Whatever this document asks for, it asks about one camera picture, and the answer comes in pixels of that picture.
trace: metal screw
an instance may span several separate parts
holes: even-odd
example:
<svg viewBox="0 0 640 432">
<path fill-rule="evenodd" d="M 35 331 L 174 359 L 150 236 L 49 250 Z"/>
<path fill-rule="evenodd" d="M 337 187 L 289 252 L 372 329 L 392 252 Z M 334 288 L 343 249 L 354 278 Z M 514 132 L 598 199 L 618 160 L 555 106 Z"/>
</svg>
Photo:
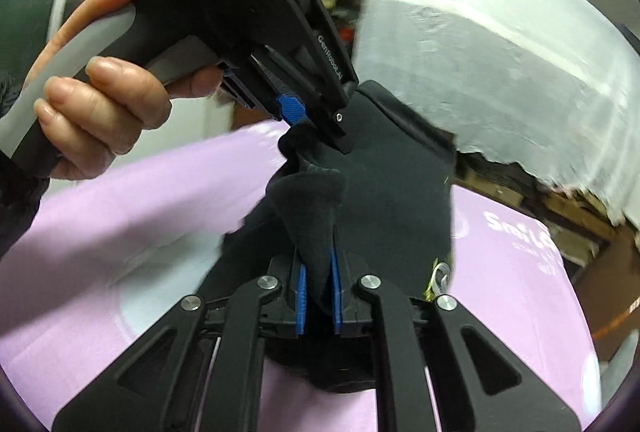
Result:
<svg viewBox="0 0 640 432">
<path fill-rule="evenodd" d="M 271 275 L 258 278 L 258 286 L 262 289 L 275 289 L 278 286 L 278 279 Z"/>
<path fill-rule="evenodd" d="M 180 301 L 180 306 L 185 311 L 195 311 L 202 305 L 202 301 L 196 295 L 189 295 Z"/>
<path fill-rule="evenodd" d="M 360 284 L 367 289 L 378 289 L 382 284 L 382 280 L 375 275 L 364 275 L 364 277 L 360 279 Z"/>
<path fill-rule="evenodd" d="M 445 311 L 453 311 L 458 307 L 458 301 L 450 295 L 442 295 L 436 300 L 436 304 L 440 309 Z"/>
</svg>

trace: black glove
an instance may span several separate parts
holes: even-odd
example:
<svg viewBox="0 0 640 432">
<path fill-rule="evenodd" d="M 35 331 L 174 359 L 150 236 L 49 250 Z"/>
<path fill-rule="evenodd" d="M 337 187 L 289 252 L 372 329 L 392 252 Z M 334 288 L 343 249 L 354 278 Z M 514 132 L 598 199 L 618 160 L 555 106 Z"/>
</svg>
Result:
<svg viewBox="0 0 640 432">
<path fill-rule="evenodd" d="M 344 155 L 301 123 L 280 139 L 286 164 L 244 226 L 228 235 L 199 293 L 230 296 L 266 273 L 274 255 L 300 253 L 307 268 L 306 332 L 267 340 L 267 355 L 332 392 L 374 386 L 368 338 L 341 339 L 332 320 L 331 253 L 424 299 L 434 264 L 449 261 L 451 143 L 373 81 L 342 112 L 353 139 Z"/>
</svg>

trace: hand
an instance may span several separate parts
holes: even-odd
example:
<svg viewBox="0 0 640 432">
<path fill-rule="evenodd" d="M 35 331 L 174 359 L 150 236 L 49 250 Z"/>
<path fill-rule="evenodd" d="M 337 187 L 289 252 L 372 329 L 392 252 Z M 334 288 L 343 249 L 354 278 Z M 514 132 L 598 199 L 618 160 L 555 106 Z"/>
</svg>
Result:
<svg viewBox="0 0 640 432">
<path fill-rule="evenodd" d="M 40 53 L 25 86 L 87 25 L 130 1 L 85 0 Z M 101 57 L 91 59 L 86 74 L 91 85 L 73 78 L 49 78 L 45 98 L 33 106 L 42 131 L 64 156 L 51 174 L 56 179 L 99 176 L 117 155 L 131 150 L 143 129 L 164 124 L 171 98 L 203 97 L 222 81 L 222 71 L 208 66 L 164 88 L 137 65 Z"/>
</svg>

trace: fingernail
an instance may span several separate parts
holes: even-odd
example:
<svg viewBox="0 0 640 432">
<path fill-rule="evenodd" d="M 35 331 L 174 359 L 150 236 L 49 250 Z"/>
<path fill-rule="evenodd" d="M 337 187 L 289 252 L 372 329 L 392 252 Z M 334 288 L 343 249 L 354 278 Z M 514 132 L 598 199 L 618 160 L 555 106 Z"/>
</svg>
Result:
<svg viewBox="0 0 640 432">
<path fill-rule="evenodd" d="M 44 82 L 44 95 L 54 103 L 62 103 L 73 92 L 74 86 L 66 79 L 51 76 Z"/>
<path fill-rule="evenodd" d="M 94 56 L 89 60 L 85 69 L 87 74 L 91 73 L 92 78 L 96 78 L 104 84 L 116 81 L 122 72 L 122 66 L 116 60 L 101 56 Z"/>
<path fill-rule="evenodd" d="M 38 119 L 44 123 L 44 125 L 49 125 L 56 118 L 56 111 L 53 107 L 47 103 L 42 98 L 38 98 L 33 104 L 33 110 L 38 116 Z"/>
</svg>

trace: pink mat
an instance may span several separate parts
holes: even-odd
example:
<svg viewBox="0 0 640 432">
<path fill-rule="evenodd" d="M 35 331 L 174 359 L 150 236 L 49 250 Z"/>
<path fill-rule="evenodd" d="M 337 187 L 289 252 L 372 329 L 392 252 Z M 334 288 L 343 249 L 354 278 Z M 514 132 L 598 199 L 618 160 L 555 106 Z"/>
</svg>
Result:
<svg viewBox="0 0 640 432">
<path fill-rule="evenodd" d="M 132 259 L 154 261 L 153 250 L 183 235 L 239 227 L 283 162 L 276 141 L 284 130 L 263 123 L 114 169 L 44 202 L 31 230 L 0 261 L 0 364 L 47 427 L 157 317 L 132 323 L 132 291 L 138 306 L 155 311 L 151 315 L 178 300 L 175 293 L 163 299 L 152 281 L 123 281 Z M 459 187 L 452 196 L 450 292 L 574 409 L 585 428 L 600 409 L 598 365 L 548 231 Z M 185 264 L 191 263 L 172 267 L 184 270 Z M 210 264 L 198 259 L 193 265 L 181 274 L 191 274 L 195 286 Z M 373 392 L 322 393 L 267 362 L 260 432 L 375 429 Z"/>
</svg>

